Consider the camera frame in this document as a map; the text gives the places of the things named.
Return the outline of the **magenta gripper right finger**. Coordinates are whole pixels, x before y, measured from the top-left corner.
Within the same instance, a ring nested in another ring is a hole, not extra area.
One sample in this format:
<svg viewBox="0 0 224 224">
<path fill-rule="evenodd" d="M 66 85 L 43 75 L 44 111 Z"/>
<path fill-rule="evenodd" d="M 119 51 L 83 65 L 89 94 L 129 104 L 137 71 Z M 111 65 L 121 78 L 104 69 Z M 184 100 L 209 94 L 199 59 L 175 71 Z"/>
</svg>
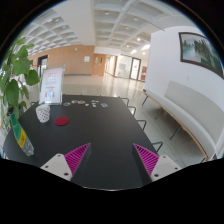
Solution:
<svg viewBox="0 0 224 224">
<path fill-rule="evenodd" d="M 143 182 L 154 182 L 181 170 L 167 155 L 157 155 L 138 144 L 133 144 L 133 155 Z"/>
</svg>

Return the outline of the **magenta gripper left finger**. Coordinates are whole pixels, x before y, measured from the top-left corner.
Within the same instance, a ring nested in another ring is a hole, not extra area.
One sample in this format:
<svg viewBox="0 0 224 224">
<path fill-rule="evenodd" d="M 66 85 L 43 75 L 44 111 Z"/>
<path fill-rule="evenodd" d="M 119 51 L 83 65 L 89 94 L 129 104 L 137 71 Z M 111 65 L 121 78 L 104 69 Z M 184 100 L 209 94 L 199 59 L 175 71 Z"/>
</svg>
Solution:
<svg viewBox="0 0 224 224">
<path fill-rule="evenodd" d="M 70 181 L 77 172 L 84 169 L 84 163 L 88 161 L 90 152 L 91 144 L 87 143 L 65 155 L 58 153 L 47 161 L 42 169 Z"/>
</svg>

